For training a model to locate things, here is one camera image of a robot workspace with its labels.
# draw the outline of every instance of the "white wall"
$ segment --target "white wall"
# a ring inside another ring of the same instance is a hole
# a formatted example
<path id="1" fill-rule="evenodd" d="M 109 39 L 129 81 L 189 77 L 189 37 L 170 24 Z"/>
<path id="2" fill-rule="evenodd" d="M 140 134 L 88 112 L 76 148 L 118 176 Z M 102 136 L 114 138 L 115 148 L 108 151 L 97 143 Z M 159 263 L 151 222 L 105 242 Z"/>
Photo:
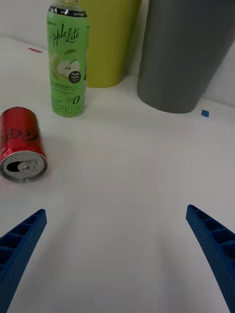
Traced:
<path id="1" fill-rule="evenodd" d="M 125 72 L 138 74 L 149 0 L 142 0 Z M 4 0 L 0 11 L 0 34 L 39 47 L 47 46 L 46 14 L 51 0 Z M 206 97 L 235 107 L 235 44 L 219 67 Z"/>

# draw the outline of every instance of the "apple lite bottle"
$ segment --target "apple lite bottle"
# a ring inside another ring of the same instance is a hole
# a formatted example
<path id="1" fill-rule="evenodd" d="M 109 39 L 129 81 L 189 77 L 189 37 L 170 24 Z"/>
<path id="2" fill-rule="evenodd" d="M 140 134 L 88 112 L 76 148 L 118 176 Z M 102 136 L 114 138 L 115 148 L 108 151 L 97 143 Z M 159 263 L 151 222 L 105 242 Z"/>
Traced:
<path id="1" fill-rule="evenodd" d="M 89 24 L 78 0 L 56 0 L 47 13 L 51 104 L 61 116 L 83 113 Z"/>

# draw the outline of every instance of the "red can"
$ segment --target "red can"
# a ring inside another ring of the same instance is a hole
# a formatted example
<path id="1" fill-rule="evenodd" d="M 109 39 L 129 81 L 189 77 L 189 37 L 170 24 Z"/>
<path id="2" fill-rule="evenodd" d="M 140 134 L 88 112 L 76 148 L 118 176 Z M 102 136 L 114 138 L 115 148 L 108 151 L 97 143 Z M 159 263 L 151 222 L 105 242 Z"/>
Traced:
<path id="1" fill-rule="evenodd" d="M 1 115 L 3 175 L 17 182 L 32 181 L 47 170 L 36 115 L 21 107 L 10 108 Z"/>

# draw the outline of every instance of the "yellow bin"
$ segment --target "yellow bin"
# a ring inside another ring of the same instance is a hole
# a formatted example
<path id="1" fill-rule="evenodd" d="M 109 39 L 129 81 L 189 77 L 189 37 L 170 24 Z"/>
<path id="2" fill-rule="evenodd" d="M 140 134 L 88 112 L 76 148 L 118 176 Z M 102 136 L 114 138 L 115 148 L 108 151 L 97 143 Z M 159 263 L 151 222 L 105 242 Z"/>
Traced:
<path id="1" fill-rule="evenodd" d="M 105 88 L 121 80 L 141 0 L 80 0 L 89 24 L 87 86 Z"/>

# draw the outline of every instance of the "coca-cola logo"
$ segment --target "coca-cola logo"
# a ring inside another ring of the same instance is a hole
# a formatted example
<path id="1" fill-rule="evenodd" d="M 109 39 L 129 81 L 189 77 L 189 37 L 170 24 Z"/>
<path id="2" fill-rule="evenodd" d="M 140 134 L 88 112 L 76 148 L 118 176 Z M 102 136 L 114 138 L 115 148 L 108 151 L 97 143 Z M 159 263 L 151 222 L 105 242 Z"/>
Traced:
<path id="1" fill-rule="evenodd" d="M 20 138 L 24 142 L 29 142 L 37 140 L 39 135 L 32 129 L 10 129 L 5 135 L 4 142 L 17 138 Z"/>

